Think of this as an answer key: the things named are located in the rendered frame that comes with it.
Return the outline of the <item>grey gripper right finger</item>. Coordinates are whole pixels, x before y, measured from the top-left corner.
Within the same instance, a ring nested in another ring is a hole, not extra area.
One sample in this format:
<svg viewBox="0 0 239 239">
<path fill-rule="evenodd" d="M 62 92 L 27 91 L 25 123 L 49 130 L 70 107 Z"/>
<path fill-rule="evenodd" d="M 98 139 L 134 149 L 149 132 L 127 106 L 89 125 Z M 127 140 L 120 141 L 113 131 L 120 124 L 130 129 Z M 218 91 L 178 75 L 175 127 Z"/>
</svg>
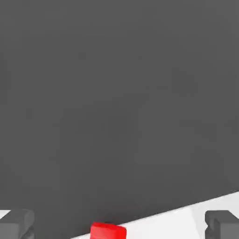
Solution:
<svg viewBox="0 0 239 239">
<path fill-rule="evenodd" d="M 239 239 L 239 218 L 230 211 L 206 211 L 205 222 L 205 239 Z"/>
</svg>

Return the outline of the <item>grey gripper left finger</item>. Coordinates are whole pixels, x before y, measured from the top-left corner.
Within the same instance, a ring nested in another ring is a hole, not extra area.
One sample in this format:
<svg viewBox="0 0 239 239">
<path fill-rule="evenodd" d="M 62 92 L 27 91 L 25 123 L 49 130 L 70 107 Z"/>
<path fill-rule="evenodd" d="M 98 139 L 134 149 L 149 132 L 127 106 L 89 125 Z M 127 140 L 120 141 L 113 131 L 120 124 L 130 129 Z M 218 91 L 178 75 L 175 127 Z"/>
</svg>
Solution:
<svg viewBox="0 0 239 239">
<path fill-rule="evenodd" d="M 0 239 L 35 239 L 35 214 L 31 210 L 10 210 L 0 219 Z"/>
</svg>

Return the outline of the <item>small red cube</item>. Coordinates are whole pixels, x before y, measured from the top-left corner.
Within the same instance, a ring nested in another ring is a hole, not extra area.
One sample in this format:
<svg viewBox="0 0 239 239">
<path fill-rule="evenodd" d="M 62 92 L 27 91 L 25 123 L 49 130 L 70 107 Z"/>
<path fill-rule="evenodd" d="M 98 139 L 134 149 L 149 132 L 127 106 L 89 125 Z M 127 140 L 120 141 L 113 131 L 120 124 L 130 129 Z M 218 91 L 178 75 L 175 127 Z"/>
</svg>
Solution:
<svg viewBox="0 0 239 239">
<path fill-rule="evenodd" d="M 127 239 L 127 230 L 122 226 L 95 222 L 91 225 L 90 239 Z"/>
</svg>

